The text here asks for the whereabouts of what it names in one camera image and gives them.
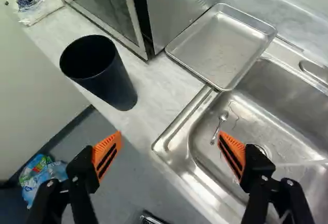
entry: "sink basin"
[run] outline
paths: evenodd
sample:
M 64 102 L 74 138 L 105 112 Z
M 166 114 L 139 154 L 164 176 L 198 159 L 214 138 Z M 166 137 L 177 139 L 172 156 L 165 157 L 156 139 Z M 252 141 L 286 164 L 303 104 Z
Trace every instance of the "sink basin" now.
M 227 210 L 241 217 L 248 195 L 218 146 L 210 144 L 225 111 L 229 117 L 221 129 L 245 144 L 257 145 L 276 165 L 275 179 L 299 181 L 316 224 L 326 223 L 328 164 L 323 160 L 328 158 L 328 92 L 299 69 L 302 59 L 275 40 L 235 89 L 220 93 L 205 86 L 153 145 L 203 204 L 228 222 Z M 274 214 L 269 216 L 268 222 L 274 223 Z

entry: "aluminum tray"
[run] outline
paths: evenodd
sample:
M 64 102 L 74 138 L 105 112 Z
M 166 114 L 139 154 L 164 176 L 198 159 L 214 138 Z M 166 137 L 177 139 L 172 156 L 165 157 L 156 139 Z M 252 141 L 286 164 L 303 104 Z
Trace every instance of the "aluminum tray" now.
M 232 90 L 277 30 L 226 4 L 216 4 L 166 47 L 166 53 L 221 91 Z

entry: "white countertop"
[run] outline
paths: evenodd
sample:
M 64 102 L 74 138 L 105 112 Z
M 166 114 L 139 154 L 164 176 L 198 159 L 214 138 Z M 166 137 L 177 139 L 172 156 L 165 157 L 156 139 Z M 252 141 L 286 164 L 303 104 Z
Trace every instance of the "white countertop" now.
M 75 39 L 89 34 L 101 34 L 114 41 L 138 93 L 136 106 L 130 111 L 118 111 L 80 85 L 74 84 L 141 153 L 151 151 L 151 144 L 204 86 L 163 52 L 153 60 L 144 62 L 68 6 L 34 26 L 24 28 L 24 31 L 58 68 L 61 53 Z

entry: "metal spoon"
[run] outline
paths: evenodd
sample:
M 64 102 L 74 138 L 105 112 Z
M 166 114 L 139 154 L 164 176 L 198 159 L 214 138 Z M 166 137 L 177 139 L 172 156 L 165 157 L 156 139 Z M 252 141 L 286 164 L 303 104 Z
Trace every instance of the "metal spoon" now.
M 228 117 L 229 117 L 228 111 L 224 111 L 223 113 L 221 113 L 219 115 L 219 124 L 217 125 L 217 127 L 215 129 L 215 133 L 213 134 L 213 137 L 211 139 L 211 142 L 210 142 L 211 145 L 215 144 L 216 136 L 219 132 L 219 129 L 220 129 L 222 123 L 225 122 L 228 119 Z

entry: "floor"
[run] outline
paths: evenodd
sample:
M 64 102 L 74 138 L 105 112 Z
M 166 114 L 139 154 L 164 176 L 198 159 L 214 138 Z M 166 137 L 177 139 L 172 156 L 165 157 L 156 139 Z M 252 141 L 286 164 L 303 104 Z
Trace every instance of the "floor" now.
M 115 131 L 116 129 L 93 109 L 50 153 L 56 160 L 70 161 L 85 145 L 93 145 Z M 208 223 L 156 168 L 140 155 L 124 139 L 122 150 L 102 180 L 100 188 L 91 196 L 99 223 L 136 223 L 135 219 L 144 209 L 169 223 Z M 21 222 L 11 219 L 8 223 Z M 69 207 L 65 209 L 63 216 L 63 224 L 66 223 L 74 223 Z

